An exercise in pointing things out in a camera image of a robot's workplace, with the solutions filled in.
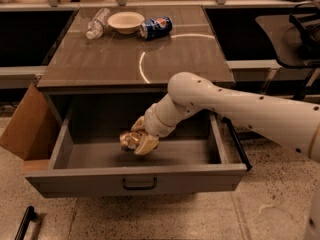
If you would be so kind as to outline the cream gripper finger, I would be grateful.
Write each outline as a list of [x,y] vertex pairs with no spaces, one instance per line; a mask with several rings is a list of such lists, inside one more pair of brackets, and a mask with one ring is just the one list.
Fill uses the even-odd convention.
[[133,124],[131,127],[131,130],[134,132],[139,132],[139,131],[144,131],[145,126],[144,126],[144,117],[140,116],[137,121]]
[[149,134],[143,134],[140,138],[139,145],[135,149],[135,155],[146,155],[154,150],[159,144],[159,138]]

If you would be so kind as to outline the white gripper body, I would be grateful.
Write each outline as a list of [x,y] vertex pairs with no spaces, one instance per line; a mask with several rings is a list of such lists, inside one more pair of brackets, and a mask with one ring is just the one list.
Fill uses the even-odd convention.
[[155,137],[165,138],[173,130],[173,126],[165,125],[156,114],[156,104],[152,104],[144,114],[145,131]]

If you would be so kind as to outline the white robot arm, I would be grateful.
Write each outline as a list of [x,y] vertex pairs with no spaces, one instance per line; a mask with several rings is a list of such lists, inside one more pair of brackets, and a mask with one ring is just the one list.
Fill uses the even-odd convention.
[[134,131],[142,133],[135,153],[151,152],[179,122],[203,109],[320,162],[317,104],[225,89],[189,72],[175,74],[168,82],[167,94],[133,125]]

